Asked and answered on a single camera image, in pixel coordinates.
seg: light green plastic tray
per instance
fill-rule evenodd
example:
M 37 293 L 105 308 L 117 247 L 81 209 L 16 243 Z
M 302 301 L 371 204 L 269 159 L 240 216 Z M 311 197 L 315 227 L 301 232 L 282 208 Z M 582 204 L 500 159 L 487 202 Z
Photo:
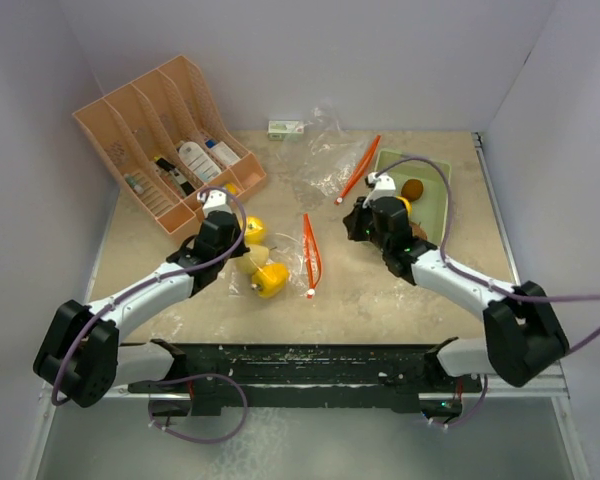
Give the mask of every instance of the light green plastic tray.
M 400 160 L 404 155 L 398 150 L 383 148 L 376 156 L 376 166 L 374 171 L 382 170 L 392 163 Z M 435 160 L 444 174 L 451 181 L 451 165 Z M 400 195 L 400 190 L 407 180 L 417 178 L 424 186 L 422 197 L 413 202 L 413 212 L 409 219 L 419 224 L 427 233 L 431 243 L 440 245 L 444 235 L 445 218 L 447 216 L 447 191 L 444 188 L 444 182 L 431 166 L 423 162 L 408 162 L 398 165 L 387 172 L 393 181 L 396 182 L 396 191 Z

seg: plastic bag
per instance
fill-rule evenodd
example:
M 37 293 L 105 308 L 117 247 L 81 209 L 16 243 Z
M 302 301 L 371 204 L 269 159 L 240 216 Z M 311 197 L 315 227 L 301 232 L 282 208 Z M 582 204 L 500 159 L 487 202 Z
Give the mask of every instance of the plastic bag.
M 266 266 L 276 263 L 283 264 L 289 272 L 285 286 L 274 298 L 289 298 L 305 296 L 309 290 L 309 281 L 306 270 L 305 255 L 302 242 L 302 219 L 298 219 L 289 233 L 269 232 L 262 242 L 263 247 L 269 249 L 269 259 Z M 252 285 L 252 274 L 244 273 L 234 260 L 228 265 L 229 270 L 229 296 L 257 297 Z
M 371 141 L 370 134 L 343 131 L 335 109 L 322 102 L 311 112 L 300 138 L 288 136 L 278 151 L 296 199 L 304 211 L 334 201 Z

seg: beige table surface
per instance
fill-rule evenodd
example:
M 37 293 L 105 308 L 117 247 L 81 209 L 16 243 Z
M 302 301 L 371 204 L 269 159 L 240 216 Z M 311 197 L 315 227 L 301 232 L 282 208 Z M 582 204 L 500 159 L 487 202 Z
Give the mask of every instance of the beige table surface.
M 452 165 L 455 223 L 449 254 L 485 274 L 511 280 L 471 134 L 373 133 L 383 135 L 379 148 L 427 155 Z M 300 214 L 305 206 L 291 192 L 288 174 L 276 159 L 280 143 L 270 142 L 263 131 L 240 131 L 235 136 L 255 153 L 269 174 L 265 189 L 246 203 L 247 213 L 262 218 L 272 232 L 300 234 Z M 365 191 L 363 184 L 358 185 L 339 207 L 332 201 L 312 206 L 310 216 L 324 266 L 324 277 L 313 300 L 296 295 L 294 288 L 270 300 L 249 291 L 231 296 L 236 274 L 229 262 L 222 278 L 194 298 L 164 310 L 127 340 L 437 343 L 451 336 L 482 335 L 481 322 L 470 314 L 435 293 L 395 278 L 378 251 L 346 239 L 342 217 Z M 153 220 L 122 193 L 105 239 L 92 298 L 111 295 L 139 280 L 173 251 L 171 241 Z

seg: purple cable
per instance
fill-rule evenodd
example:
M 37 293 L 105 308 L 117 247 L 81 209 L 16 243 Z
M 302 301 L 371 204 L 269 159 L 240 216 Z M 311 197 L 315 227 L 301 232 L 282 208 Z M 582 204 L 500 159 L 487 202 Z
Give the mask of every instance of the purple cable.
M 211 190 L 218 190 L 218 191 L 224 192 L 227 195 L 227 197 L 229 197 L 233 201 L 233 203 L 236 205 L 236 207 L 238 207 L 238 210 L 240 211 L 240 216 L 242 217 L 242 225 L 247 224 L 247 213 L 245 212 L 244 207 L 242 206 L 242 203 L 240 203 L 240 201 L 238 200 L 238 198 L 235 195 L 231 194 L 230 192 L 226 191 L 223 188 L 212 187 L 212 186 L 208 186 L 208 187 L 204 187 L 204 188 L 200 189 L 199 193 L 205 193 L 205 192 L 208 192 Z M 154 283 L 159 282 L 160 280 L 162 280 L 164 278 L 171 278 L 171 277 L 176 277 L 178 275 L 184 275 L 184 274 L 189 274 L 192 272 L 197 272 L 204 268 L 210 267 L 211 265 L 215 265 L 218 262 L 221 262 L 225 258 L 229 257 L 236 248 L 238 248 L 238 246 L 240 245 L 240 243 L 242 242 L 243 239 L 244 239 L 244 230 L 240 229 L 240 235 L 238 235 L 238 238 L 236 239 L 235 243 L 233 245 L 231 245 L 227 249 L 226 252 L 218 255 L 216 258 L 209 260 L 208 262 L 204 262 L 199 265 L 195 265 L 193 267 L 183 268 L 182 270 L 175 270 L 173 272 L 169 272 L 169 273 L 160 275 L 159 277 L 156 276 L 156 277 L 152 277 L 148 280 L 145 280 L 144 282 L 141 282 L 138 285 L 135 285 L 134 287 L 130 288 L 129 290 L 126 290 L 125 292 L 121 293 L 120 295 L 118 295 L 116 298 L 113 299 L 112 303 L 106 305 L 101 310 L 99 310 L 93 317 L 91 317 L 91 319 L 89 319 L 89 321 L 85 324 L 85 326 L 82 327 L 82 330 L 80 330 L 80 333 L 78 333 L 78 335 L 76 336 L 73 343 L 69 346 L 69 349 L 67 350 L 67 353 L 65 354 L 64 358 L 62 359 L 62 362 L 60 363 L 60 368 L 58 369 L 58 374 L 56 375 L 56 379 L 53 382 L 53 389 L 51 390 L 51 403 L 54 406 L 59 407 L 60 405 L 64 405 L 65 403 L 67 403 L 69 401 L 69 397 L 65 397 L 62 400 L 60 400 L 58 398 L 58 394 L 60 393 L 60 385 L 62 384 L 64 375 L 67 372 L 67 367 L 69 366 L 69 362 L 71 361 L 71 358 L 73 357 L 73 355 L 76 353 L 76 350 L 80 346 L 80 342 L 82 342 L 82 339 L 84 339 L 84 337 L 87 336 L 87 334 L 89 333 L 91 328 L 95 325 L 95 323 L 98 320 L 100 320 L 100 318 L 102 318 L 102 316 L 105 313 L 108 313 L 109 311 L 111 311 L 113 309 L 114 305 L 119 305 L 120 302 L 126 300 L 127 298 L 131 297 L 132 295 L 135 295 L 136 293 L 144 290 L 145 288 L 153 285 Z
M 217 437 L 217 438 L 191 437 L 189 435 L 185 435 L 184 433 L 180 433 L 180 432 L 176 432 L 175 430 L 171 430 L 170 428 L 168 428 L 165 425 L 156 421 L 155 417 L 153 416 L 153 411 L 151 410 L 151 403 L 149 403 L 149 408 L 148 408 L 149 420 L 151 421 L 151 423 L 149 425 L 150 426 L 153 425 L 153 426 L 161 429 L 163 432 L 168 433 L 169 435 L 173 435 L 174 437 L 179 438 L 180 440 L 185 440 L 185 441 L 191 442 L 191 443 L 200 443 L 203 445 L 213 445 L 215 443 L 222 443 L 222 442 L 229 440 L 230 438 L 235 437 L 238 434 L 238 432 L 242 429 L 242 427 L 244 426 L 244 422 L 247 420 L 247 415 L 249 414 L 249 405 L 247 404 L 247 396 L 244 394 L 244 390 L 242 390 L 242 388 L 240 388 L 240 385 L 238 385 L 233 378 L 227 377 L 225 375 L 220 375 L 219 373 L 202 373 L 202 374 L 198 374 L 198 375 L 191 375 L 190 377 L 178 378 L 177 380 L 163 380 L 161 382 L 153 382 L 153 383 L 154 383 L 154 385 L 161 385 L 161 386 L 177 385 L 178 383 L 192 382 L 194 380 L 198 380 L 198 379 L 206 378 L 206 377 L 214 377 L 214 378 L 219 378 L 220 380 L 224 380 L 225 382 L 228 382 L 231 385 L 233 385 L 236 388 L 236 390 L 238 390 L 238 393 L 240 394 L 240 398 L 242 399 L 242 418 L 240 418 L 240 422 L 238 423 L 238 426 L 236 428 L 231 430 L 226 435 L 223 435 L 223 436 Z
M 395 162 L 395 163 L 389 165 L 387 168 L 379 171 L 378 175 L 386 173 L 388 170 L 391 170 L 392 168 L 394 168 L 397 165 L 400 165 L 401 163 L 410 162 L 410 161 L 414 161 L 414 160 L 418 161 L 418 162 L 424 162 L 424 163 L 432 166 L 438 172 L 440 177 L 442 177 L 444 186 L 447 189 L 447 218 L 445 220 L 446 227 L 445 227 L 444 236 L 442 237 L 442 242 L 440 243 L 440 257 L 442 258 L 442 261 L 445 263 L 445 265 L 447 267 L 449 267 L 449 270 L 456 273 L 457 275 L 460 275 L 463 278 L 466 278 L 467 280 L 471 280 L 472 282 L 477 283 L 478 285 L 482 285 L 483 287 L 490 288 L 494 292 L 497 292 L 500 295 L 504 295 L 505 297 L 515 300 L 516 302 L 521 302 L 521 303 L 565 303 L 565 302 L 596 302 L 596 301 L 600 301 L 600 294 L 556 295 L 556 296 L 547 296 L 547 297 L 532 297 L 532 296 L 526 297 L 524 295 L 517 295 L 515 293 L 508 292 L 505 289 L 498 287 L 497 285 L 489 285 L 489 282 L 487 282 L 486 280 L 478 278 L 475 275 L 467 273 L 467 272 L 459 269 L 458 267 L 456 267 L 453 263 L 451 263 L 450 260 L 447 259 L 447 253 L 446 253 L 447 241 L 449 240 L 449 234 L 451 233 L 451 225 L 453 222 L 453 213 L 452 213 L 453 197 L 451 194 L 451 185 L 449 184 L 449 180 L 445 176 L 442 169 L 438 165 L 436 165 L 435 162 L 433 162 L 432 160 L 430 160 L 428 158 L 416 157 L 416 156 L 404 156 L 397 162 Z M 574 346 L 572 346 L 571 349 L 567 352 L 567 355 L 571 355 L 571 354 L 577 352 L 578 350 L 580 350 L 581 348 L 585 347 L 586 345 L 591 343 L 593 340 L 595 340 L 598 336 L 600 336 L 600 326 L 598 328 L 596 328 L 593 332 L 591 332 L 589 335 L 587 335 L 584 339 L 580 340 L 578 343 L 576 343 Z

